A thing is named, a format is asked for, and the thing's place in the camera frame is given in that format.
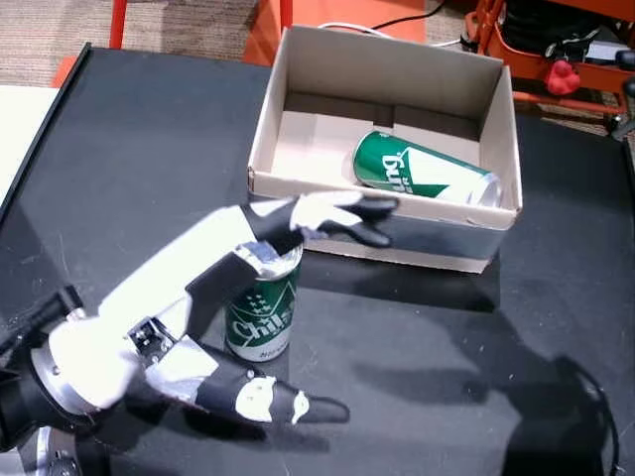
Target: can lid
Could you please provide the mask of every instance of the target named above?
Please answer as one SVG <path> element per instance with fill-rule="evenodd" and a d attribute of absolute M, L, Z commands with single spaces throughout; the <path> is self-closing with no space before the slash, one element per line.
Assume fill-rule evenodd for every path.
<path fill-rule="evenodd" d="M 467 203 L 470 205 L 499 206 L 501 194 L 500 179 L 497 174 L 490 172 L 476 181 Z"/>
<path fill-rule="evenodd" d="M 303 246 L 294 248 L 286 255 L 281 257 L 272 256 L 271 261 L 263 263 L 264 268 L 258 277 L 258 281 L 275 281 L 280 280 L 291 273 L 302 259 Z"/>

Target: robotic thumb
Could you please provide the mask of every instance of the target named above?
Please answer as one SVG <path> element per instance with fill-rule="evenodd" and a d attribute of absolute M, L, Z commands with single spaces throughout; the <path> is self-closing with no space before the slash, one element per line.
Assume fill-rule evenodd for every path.
<path fill-rule="evenodd" d="M 347 422 L 348 407 L 313 397 L 213 347 L 217 367 L 197 388 L 194 404 L 207 412 L 257 422 Z"/>

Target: cardboard box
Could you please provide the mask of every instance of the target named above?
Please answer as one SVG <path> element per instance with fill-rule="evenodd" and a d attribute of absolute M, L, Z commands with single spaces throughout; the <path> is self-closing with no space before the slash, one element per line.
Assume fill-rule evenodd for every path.
<path fill-rule="evenodd" d="M 499 208 L 362 186 L 351 155 L 381 130 L 498 174 Z M 498 59 L 370 35 L 294 27 L 278 50 L 248 165 L 257 197 L 331 189 L 398 196 L 394 247 L 337 237 L 312 250 L 480 273 L 522 208 L 509 68 Z"/>

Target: beer can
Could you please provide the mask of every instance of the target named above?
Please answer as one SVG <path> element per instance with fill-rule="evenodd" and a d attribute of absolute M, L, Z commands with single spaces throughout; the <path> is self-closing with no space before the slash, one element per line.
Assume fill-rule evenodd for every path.
<path fill-rule="evenodd" d="M 355 176 L 374 188 L 457 203 L 498 206 L 498 176 L 447 154 L 373 131 L 353 153 Z"/>
<path fill-rule="evenodd" d="M 302 246 L 266 263 L 252 288 L 225 308 L 225 340 L 239 357 L 265 362 L 289 345 Z"/>

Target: black tabletop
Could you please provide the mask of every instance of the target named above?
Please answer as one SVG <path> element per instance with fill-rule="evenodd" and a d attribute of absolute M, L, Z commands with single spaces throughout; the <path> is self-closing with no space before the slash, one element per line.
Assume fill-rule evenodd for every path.
<path fill-rule="evenodd" d="M 0 229 L 3 324 L 65 282 L 94 311 L 162 245 L 246 199 L 268 75 L 90 51 Z M 349 424 L 242 426 L 133 392 L 96 436 L 113 473 L 600 475 L 616 443 L 635 471 L 624 151 L 518 125 L 525 209 L 482 276 L 303 259 L 291 346 L 265 367 L 347 402 Z M 222 345 L 221 318 L 204 339 Z"/>

